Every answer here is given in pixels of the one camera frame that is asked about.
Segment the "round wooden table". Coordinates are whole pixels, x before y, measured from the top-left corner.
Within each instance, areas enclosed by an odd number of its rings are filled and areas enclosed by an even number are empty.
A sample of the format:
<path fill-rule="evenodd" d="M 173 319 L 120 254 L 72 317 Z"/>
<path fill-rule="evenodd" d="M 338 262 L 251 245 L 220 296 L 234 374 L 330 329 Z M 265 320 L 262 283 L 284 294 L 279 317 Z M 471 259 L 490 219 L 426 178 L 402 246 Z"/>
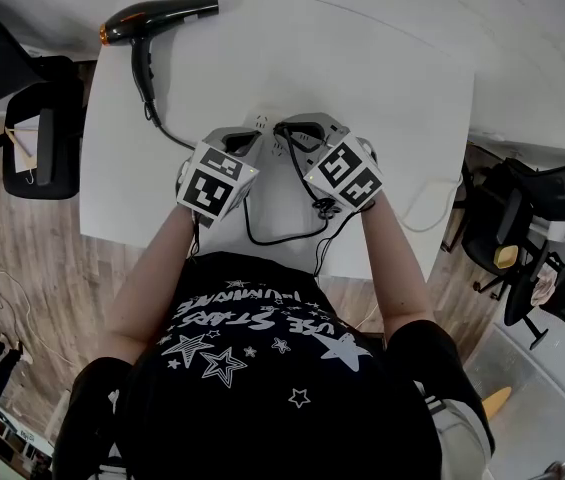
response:
<path fill-rule="evenodd" d="M 511 396 L 511 393 L 512 388 L 507 386 L 482 400 L 482 405 L 488 420 L 491 420 L 502 409 Z"/>

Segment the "white power strip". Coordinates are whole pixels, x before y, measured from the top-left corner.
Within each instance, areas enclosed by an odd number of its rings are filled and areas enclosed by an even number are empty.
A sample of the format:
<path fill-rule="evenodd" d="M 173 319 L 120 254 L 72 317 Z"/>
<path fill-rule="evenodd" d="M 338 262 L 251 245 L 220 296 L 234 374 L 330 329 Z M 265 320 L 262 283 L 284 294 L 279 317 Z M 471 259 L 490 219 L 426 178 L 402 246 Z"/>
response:
<path fill-rule="evenodd" d="M 270 107 L 254 107 L 244 120 L 244 126 L 262 133 L 262 147 L 256 161 L 249 161 L 258 169 L 269 165 L 292 165 L 290 154 L 281 145 L 281 139 L 273 134 L 274 127 L 290 115 Z"/>

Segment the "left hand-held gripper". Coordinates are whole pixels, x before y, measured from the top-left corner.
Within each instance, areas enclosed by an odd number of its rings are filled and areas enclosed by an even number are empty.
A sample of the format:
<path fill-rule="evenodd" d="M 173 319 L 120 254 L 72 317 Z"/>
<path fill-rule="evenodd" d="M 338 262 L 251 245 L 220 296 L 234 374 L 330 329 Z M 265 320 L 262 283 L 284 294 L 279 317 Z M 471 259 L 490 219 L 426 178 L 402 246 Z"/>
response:
<path fill-rule="evenodd" d="M 182 165 L 177 202 L 189 208 L 201 226 L 215 226 L 248 195 L 259 170 L 243 161 L 256 161 L 262 133 L 245 127 L 213 130 Z M 237 151 L 239 159 L 223 151 Z"/>

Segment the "person's right forearm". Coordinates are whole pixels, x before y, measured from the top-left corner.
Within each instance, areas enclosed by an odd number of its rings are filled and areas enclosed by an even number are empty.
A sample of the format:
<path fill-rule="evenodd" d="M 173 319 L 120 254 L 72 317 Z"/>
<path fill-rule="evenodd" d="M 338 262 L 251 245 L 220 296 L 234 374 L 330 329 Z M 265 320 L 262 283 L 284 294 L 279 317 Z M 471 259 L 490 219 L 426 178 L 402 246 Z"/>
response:
<path fill-rule="evenodd" d="M 431 321 L 433 309 L 419 263 L 382 191 L 361 220 L 385 337 L 414 321 Z"/>

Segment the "white paper sheet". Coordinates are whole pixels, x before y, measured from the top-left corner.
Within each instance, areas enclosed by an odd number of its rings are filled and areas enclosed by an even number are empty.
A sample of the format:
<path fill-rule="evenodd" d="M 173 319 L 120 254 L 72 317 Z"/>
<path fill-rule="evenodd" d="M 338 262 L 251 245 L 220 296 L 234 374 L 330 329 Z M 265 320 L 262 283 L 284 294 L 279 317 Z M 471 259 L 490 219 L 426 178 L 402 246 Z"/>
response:
<path fill-rule="evenodd" d="M 18 140 L 22 144 L 26 144 L 26 148 L 30 153 L 33 153 L 34 149 L 38 150 L 39 123 L 40 123 L 40 116 L 36 115 L 24 121 L 18 122 L 14 124 L 12 127 L 17 129 L 32 129 L 37 131 L 37 135 L 34 135 L 33 133 L 23 133 L 23 132 L 17 133 Z"/>

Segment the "wooden clothes hanger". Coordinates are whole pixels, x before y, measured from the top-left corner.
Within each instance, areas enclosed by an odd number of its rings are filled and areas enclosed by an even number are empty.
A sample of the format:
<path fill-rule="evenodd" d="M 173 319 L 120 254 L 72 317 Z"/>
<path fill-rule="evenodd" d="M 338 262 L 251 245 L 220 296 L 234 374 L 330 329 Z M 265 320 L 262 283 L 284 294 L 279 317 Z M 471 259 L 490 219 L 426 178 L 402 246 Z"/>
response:
<path fill-rule="evenodd" d="M 17 173 L 27 172 L 26 183 L 28 185 L 34 184 L 33 170 L 37 168 L 37 149 L 34 149 L 33 153 L 30 153 L 26 148 L 26 144 L 22 144 L 18 140 L 18 132 L 23 133 L 33 133 L 37 135 L 36 130 L 32 129 L 17 129 L 17 128 L 5 128 L 4 129 L 7 137 L 14 146 L 15 151 L 15 167 Z"/>

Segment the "black hair dryer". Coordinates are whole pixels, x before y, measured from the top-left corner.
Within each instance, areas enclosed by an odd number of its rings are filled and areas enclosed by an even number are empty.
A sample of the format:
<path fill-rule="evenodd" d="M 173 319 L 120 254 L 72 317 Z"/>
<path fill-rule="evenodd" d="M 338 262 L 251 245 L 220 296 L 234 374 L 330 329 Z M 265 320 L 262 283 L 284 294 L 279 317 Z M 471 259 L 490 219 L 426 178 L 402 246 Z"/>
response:
<path fill-rule="evenodd" d="M 154 37 L 183 24 L 219 13 L 219 0 L 152 0 L 130 5 L 105 21 L 99 29 L 103 46 L 131 46 L 131 70 L 147 119 L 161 126 L 153 88 L 151 42 Z"/>

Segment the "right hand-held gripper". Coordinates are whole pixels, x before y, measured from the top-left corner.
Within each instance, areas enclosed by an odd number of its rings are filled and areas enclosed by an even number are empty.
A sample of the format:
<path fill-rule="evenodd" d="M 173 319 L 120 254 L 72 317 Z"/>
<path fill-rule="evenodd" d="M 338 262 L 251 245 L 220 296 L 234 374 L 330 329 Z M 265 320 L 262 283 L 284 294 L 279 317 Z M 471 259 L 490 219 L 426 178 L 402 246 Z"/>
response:
<path fill-rule="evenodd" d="M 302 113 L 286 118 L 281 126 L 291 140 L 281 137 L 288 154 L 291 147 L 301 166 L 313 166 L 304 180 L 351 211 L 360 210 L 382 188 L 382 173 L 366 139 L 352 132 L 327 148 L 325 141 L 344 126 L 323 112 Z"/>

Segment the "crumpled pink cloth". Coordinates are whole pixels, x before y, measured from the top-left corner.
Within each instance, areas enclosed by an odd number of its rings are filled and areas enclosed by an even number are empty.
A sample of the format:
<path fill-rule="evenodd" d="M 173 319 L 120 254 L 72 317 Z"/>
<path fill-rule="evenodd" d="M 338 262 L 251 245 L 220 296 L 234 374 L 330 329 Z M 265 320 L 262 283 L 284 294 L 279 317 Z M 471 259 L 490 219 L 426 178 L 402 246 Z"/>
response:
<path fill-rule="evenodd" d="M 555 272 L 543 273 L 538 276 L 531 295 L 531 305 L 533 307 L 538 307 L 548 302 L 555 292 L 556 280 L 557 274 Z"/>

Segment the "person's black star t-shirt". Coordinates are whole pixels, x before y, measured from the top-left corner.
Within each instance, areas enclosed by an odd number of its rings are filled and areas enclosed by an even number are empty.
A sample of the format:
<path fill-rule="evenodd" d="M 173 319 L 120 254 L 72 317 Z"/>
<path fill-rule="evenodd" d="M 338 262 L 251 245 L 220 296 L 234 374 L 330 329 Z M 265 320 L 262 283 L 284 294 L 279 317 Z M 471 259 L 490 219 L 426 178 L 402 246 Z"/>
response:
<path fill-rule="evenodd" d="M 78 375 L 53 480 L 480 478 L 495 449 L 452 338 L 419 320 L 380 346 L 340 320 L 313 277 L 261 258 L 188 261 L 163 330 L 134 364 Z"/>

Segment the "small yellow box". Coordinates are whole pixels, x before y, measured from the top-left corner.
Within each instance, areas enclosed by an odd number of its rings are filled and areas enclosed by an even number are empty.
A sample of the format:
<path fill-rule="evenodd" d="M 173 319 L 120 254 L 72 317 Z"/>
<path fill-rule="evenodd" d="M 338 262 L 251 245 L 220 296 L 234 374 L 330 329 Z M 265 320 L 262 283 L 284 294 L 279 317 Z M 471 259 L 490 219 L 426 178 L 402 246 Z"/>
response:
<path fill-rule="evenodd" d="M 493 263 L 500 269 L 508 269 L 516 264 L 519 248 L 517 245 L 499 246 L 495 253 Z"/>

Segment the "person's left forearm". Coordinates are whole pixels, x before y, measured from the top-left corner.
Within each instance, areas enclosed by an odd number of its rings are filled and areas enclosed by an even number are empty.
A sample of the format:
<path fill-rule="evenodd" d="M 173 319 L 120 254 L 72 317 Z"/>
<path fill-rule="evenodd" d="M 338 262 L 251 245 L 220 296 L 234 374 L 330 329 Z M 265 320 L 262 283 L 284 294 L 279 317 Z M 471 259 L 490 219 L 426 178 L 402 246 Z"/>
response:
<path fill-rule="evenodd" d="M 110 335 L 143 344 L 153 338 L 173 299 L 192 240 L 192 212 L 178 205 L 143 252 L 106 313 Z"/>

